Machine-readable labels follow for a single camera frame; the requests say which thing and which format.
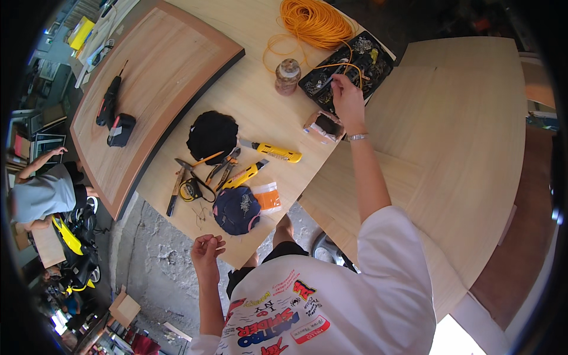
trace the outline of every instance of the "bracelet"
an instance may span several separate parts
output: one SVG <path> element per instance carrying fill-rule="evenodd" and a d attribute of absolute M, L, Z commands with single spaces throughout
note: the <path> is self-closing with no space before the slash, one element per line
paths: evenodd
<path fill-rule="evenodd" d="M 368 133 L 349 136 L 349 141 L 369 138 Z"/>

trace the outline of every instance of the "wire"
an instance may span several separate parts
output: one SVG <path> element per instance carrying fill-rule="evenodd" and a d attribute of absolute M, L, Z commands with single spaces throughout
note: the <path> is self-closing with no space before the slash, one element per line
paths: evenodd
<path fill-rule="evenodd" d="M 343 16 L 328 3 L 319 0 L 283 0 L 280 3 L 279 18 L 282 20 L 283 27 L 291 34 L 274 35 L 268 40 L 266 49 L 262 54 L 262 63 L 268 71 L 274 73 L 274 71 L 266 65 L 265 57 L 267 52 L 285 56 L 293 53 L 299 47 L 304 57 L 300 64 L 305 62 L 309 66 L 306 52 L 300 43 L 301 41 L 312 47 L 329 51 L 336 49 L 341 44 L 345 44 L 349 47 L 350 51 L 349 61 L 347 63 L 322 65 L 314 69 L 345 65 L 345 70 L 343 71 L 345 74 L 349 66 L 354 66 L 359 72 L 359 87 L 362 88 L 361 69 L 351 64 L 353 50 L 347 43 L 348 40 L 353 38 L 357 31 L 351 19 Z M 273 49 L 277 43 L 288 37 L 293 37 L 297 40 L 297 45 L 292 51 L 281 53 Z"/>

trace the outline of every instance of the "hand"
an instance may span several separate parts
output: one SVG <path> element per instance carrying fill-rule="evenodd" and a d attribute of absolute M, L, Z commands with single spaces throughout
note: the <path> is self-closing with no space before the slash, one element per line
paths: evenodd
<path fill-rule="evenodd" d="M 221 236 L 213 237 L 207 234 L 195 239 L 191 249 L 191 260 L 195 266 L 197 280 L 200 285 L 205 283 L 219 284 L 219 267 L 217 256 L 225 252 L 225 248 L 218 249 L 226 244 Z"/>
<path fill-rule="evenodd" d="M 367 133 L 363 91 L 353 85 L 345 75 L 334 74 L 331 77 L 335 113 L 345 127 L 345 131 L 350 136 Z"/>
<path fill-rule="evenodd" d="M 67 152 L 67 148 L 66 148 L 66 147 L 55 148 L 54 150 L 50 151 L 50 154 L 51 154 L 52 156 L 54 156 L 54 155 L 62 155 L 63 152 Z"/>

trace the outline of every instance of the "yellow utility knife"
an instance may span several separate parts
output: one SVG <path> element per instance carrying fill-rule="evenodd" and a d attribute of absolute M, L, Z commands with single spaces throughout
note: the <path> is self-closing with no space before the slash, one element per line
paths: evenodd
<path fill-rule="evenodd" d="M 235 189 L 235 188 L 241 186 L 246 180 L 248 180 L 248 179 L 252 178 L 253 176 L 255 176 L 256 174 L 258 174 L 258 171 L 260 169 L 262 169 L 262 167 L 265 166 L 268 163 L 269 162 L 266 159 L 262 159 L 261 161 L 254 163 L 253 165 L 244 169 L 242 172 L 236 174 L 235 176 L 233 176 L 232 178 L 227 180 L 227 182 L 223 184 L 222 188 L 223 189 Z"/>
<path fill-rule="evenodd" d="M 285 160 L 287 162 L 298 162 L 302 159 L 302 154 L 288 149 L 275 147 L 267 143 L 255 143 L 249 140 L 240 139 L 241 145 L 255 149 L 261 153 L 268 154 L 269 156 Z"/>

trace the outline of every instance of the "gray shirt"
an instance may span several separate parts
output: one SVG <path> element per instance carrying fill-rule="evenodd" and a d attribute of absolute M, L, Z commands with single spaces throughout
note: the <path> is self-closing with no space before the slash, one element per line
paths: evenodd
<path fill-rule="evenodd" d="M 76 203 L 73 181 L 63 164 L 57 164 L 25 183 L 15 184 L 11 195 L 16 202 L 12 218 L 21 223 L 71 211 Z"/>

